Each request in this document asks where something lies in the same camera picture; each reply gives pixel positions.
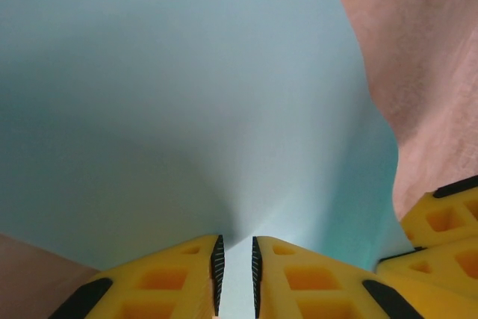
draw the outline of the yellow plastic part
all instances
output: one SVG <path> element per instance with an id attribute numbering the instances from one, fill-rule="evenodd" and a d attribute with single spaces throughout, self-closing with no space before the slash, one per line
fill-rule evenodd
<path id="1" fill-rule="evenodd" d="M 478 237 L 387 259 L 377 274 L 425 318 L 478 318 Z"/>
<path id="2" fill-rule="evenodd" d="M 383 283 L 375 274 L 276 238 L 257 240 L 260 319 L 389 318 L 362 285 L 366 279 Z"/>
<path id="3" fill-rule="evenodd" d="M 443 198 L 425 193 L 400 224 L 415 247 L 478 237 L 478 187 Z"/>
<path id="4" fill-rule="evenodd" d="M 95 275 L 113 285 L 87 319 L 211 319 L 211 253 L 206 235 Z"/>

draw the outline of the black rubber pad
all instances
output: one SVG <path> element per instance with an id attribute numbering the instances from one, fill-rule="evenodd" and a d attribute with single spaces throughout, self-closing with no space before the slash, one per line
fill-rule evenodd
<path id="1" fill-rule="evenodd" d="M 49 319 L 85 319 L 113 285 L 109 278 L 97 279 L 78 288 Z"/>
<path id="2" fill-rule="evenodd" d="M 425 249 L 426 249 L 426 247 L 415 247 L 414 250 L 411 250 L 410 252 L 404 252 L 404 253 L 401 253 L 401 254 L 396 254 L 396 255 L 391 255 L 389 257 L 381 258 L 381 259 L 379 259 L 379 263 L 382 263 L 383 261 L 387 261 L 389 259 L 398 258 L 398 257 L 402 257 L 404 255 L 420 252 L 421 250 L 425 250 Z"/>
<path id="3" fill-rule="evenodd" d="M 372 279 L 364 280 L 362 285 L 390 319 L 423 319 L 420 313 L 392 287 Z"/>
<path id="4" fill-rule="evenodd" d="M 451 185 L 440 187 L 438 190 L 435 191 L 433 196 L 435 198 L 444 198 L 447 196 L 451 196 L 452 194 L 457 194 L 470 190 L 471 188 L 475 187 L 478 187 L 478 175 L 452 183 Z"/>

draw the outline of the light blue fabric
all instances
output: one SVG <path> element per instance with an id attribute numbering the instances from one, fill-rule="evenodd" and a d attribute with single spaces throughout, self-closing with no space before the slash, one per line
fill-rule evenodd
<path id="1" fill-rule="evenodd" d="M 390 244 L 397 145 L 339 0 L 0 14 L 0 231 L 100 269 L 207 233 L 366 268 Z M 228 262 L 225 318 L 252 313 L 249 263 Z"/>

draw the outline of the yellow 3d-printed part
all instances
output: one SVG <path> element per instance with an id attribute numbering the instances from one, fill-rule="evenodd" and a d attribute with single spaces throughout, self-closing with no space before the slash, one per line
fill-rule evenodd
<path id="1" fill-rule="evenodd" d="M 271 237 L 252 244 L 260 319 L 422 318 L 375 274 Z"/>
<path id="2" fill-rule="evenodd" d="M 377 274 L 425 318 L 478 318 L 478 237 L 390 258 Z"/>
<path id="3" fill-rule="evenodd" d="M 97 274 L 50 318 L 211 319 L 223 269 L 223 238 L 207 235 Z"/>
<path id="4" fill-rule="evenodd" d="M 401 221 L 413 245 L 433 247 L 478 237 L 477 186 L 474 176 L 425 193 Z"/>

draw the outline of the rectangular cutout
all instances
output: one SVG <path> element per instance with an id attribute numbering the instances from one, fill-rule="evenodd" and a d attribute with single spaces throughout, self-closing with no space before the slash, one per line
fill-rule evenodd
<path id="1" fill-rule="evenodd" d="M 364 319 L 350 300 L 297 300 L 303 319 Z"/>
<path id="2" fill-rule="evenodd" d="M 175 303 L 140 302 L 125 303 L 117 319 L 170 319 L 173 316 Z"/>
<path id="3" fill-rule="evenodd" d="M 428 213 L 426 221 L 435 232 L 446 232 L 465 225 L 453 207 Z"/>
<path id="4" fill-rule="evenodd" d="M 183 250 L 181 252 L 181 254 L 197 254 L 197 253 L 199 253 L 200 250 L 201 250 L 201 248 L 199 246 L 191 247 L 191 248 L 187 248 L 187 249 Z"/>
<path id="5" fill-rule="evenodd" d="M 187 277 L 187 268 L 162 267 L 145 273 L 138 283 L 139 289 L 180 291 Z"/>
<path id="6" fill-rule="evenodd" d="M 478 279 L 478 249 L 461 252 L 455 259 L 467 276 Z"/>
<path id="7" fill-rule="evenodd" d="M 292 255 L 295 252 L 291 248 L 287 248 L 286 246 L 282 246 L 280 244 L 274 244 L 272 250 L 277 255 Z"/>
<path id="8" fill-rule="evenodd" d="M 341 289 L 332 272 L 324 267 L 301 265 L 286 267 L 284 272 L 293 291 L 332 291 Z"/>
<path id="9" fill-rule="evenodd" d="M 410 264 L 410 269 L 416 270 L 418 272 L 430 274 L 432 272 L 432 268 L 427 261 L 419 261 L 418 263 Z"/>
<path id="10" fill-rule="evenodd" d="M 406 231 L 405 235 L 409 239 L 409 241 L 413 241 L 415 239 L 415 235 L 411 233 L 410 231 Z"/>
<path id="11" fill-rule="evenodd" d="M 474 201 L 465 202 L 466 208 L 471 212 L 475 220 L 478 220 L 478 199 Z"/>

